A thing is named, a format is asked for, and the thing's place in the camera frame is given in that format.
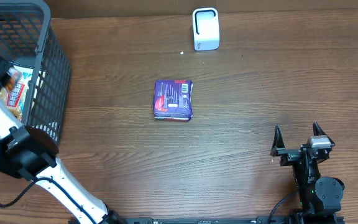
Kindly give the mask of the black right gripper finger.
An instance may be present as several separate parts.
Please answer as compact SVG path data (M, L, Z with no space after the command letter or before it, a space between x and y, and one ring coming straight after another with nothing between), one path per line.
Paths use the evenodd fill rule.
M335 146L335 142L322 130L317 121L313 123L313 134L315 136L325 136L329 139L331 146Z
M283 142L280 127L279 127L279 125L276 125L275 126L274 138L273 138L273 144L272 144L272 148L270 150L270 155L273 156L273 157L277 157L284 150L285 150L285 145L284 145L284 142Z

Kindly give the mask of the purple red pad package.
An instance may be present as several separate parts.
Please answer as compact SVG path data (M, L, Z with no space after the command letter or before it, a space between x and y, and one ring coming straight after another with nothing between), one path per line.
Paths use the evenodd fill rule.
M189 121L193 117L191 80L157 80L154 87L155 119Z

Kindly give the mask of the small orange snack packet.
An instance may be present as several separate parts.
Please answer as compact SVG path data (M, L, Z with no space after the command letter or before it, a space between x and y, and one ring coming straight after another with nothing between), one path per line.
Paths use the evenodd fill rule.
M9 80L6 84L6 89L8 91L12 91L13 88L17 85L18 81L21 79L22 77L22 72L17 70L14 67L11 67L8 71L7 74L9 75Z

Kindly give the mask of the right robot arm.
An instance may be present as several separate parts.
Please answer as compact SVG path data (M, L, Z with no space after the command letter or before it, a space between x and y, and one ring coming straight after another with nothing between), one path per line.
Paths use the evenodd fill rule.
M301 210L288 217L288 223L338 223L344 183L334 177L323 177L318 165L329 159L334 141L313 123L313 135L298 149L286 149L280 127L275 134L270 155L280 158L281 166L291 166L299 195Z

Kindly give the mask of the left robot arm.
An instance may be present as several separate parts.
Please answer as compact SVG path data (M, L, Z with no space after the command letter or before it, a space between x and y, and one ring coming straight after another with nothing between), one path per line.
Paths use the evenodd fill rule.
M0 58L0 90L18 79L14 67ZM115 211L89 193L63 165L55 141L41 129L23 125L0 99L0 173L24 178L28 186L7 208L18 202L32 186L53 195L78 223L124 223Z

